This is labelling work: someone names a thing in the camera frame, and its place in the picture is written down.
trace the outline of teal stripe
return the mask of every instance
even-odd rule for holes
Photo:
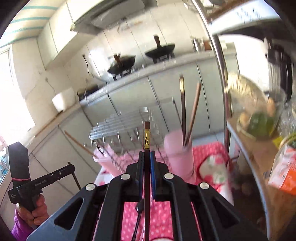
[[[21,10],[27,10],[27,9],[49,9],[49,10],[57,10],[58,7],[52,7],[52,6],[24,6]]]
[[[50,17],[31,17],[31,18],[20,18],[16,20],[12,20],[10,23],[17,23],[17,22],[22,22],[22,21],[27,21],[27,20],[49,20]]]
[[[6,43],[6,44],[0,46],[0,48],[6,46],[6,45],[8,45],[8,44],[12,44],[12,43],[14,43],[14,42],[16,42],[16,41],[25,40],[25,39],[32,39],[32,38],[37,38],[37,37],[38,37],[38,36],[30,36],[30,37],[24,37],[24,38],[15,39],[15,40],[12,40],[12,41],[10,41],[10,42],[8,42],[8,43]]]
[[[4,32],[3,35],[6,35],[6,34],[13,34],[13,33],[18,33],[18,32],[27,31],[27,30],[34,30],[34,29],[43,29],[43,27],[42,27],[42,26],[39,26],[39,27],[20,28],[20,29],[17,29],[17,30],[11,31],[11,32]]]

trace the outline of window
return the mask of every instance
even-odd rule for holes
[[[15,80],[11,46],[0,49],[0,146],[20,140],[35,126]],[[0,148],[0,181],[5,175],[6,151]]]

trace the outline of purple sleeve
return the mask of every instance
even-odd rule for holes
[[[17,241],[26,241],[27,237],[33,232],[27,223],[20,218],[18,212],[15,210],[15,226],[11,231],[12,235],[16,238]]]

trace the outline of triangular cutout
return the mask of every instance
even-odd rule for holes
[[[225,207],[224,204],[221,203],[218,199],[213,197],[212,202],[223,228],[227,229],[239,223],[238,218],[234,216],[234,214],[227,207]]]
[[[83,199],[78,198],[74,203],[72,203],[61,215],[59,215],[55,220],[54,224],[58,225],[64,229],[70,230],[73,227],[74,221],[77,214],[82,206]]]

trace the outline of wooden table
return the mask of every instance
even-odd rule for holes
[[[254,141],[238,132],[236,126],[236,117],[227,121],[227,128],[240,147],[257,183],[266,217],[267,237],[276,241],[296,213],[296,196],[267,185],[269,176],[266,173],[270,172],[278,151],[273,142]]]

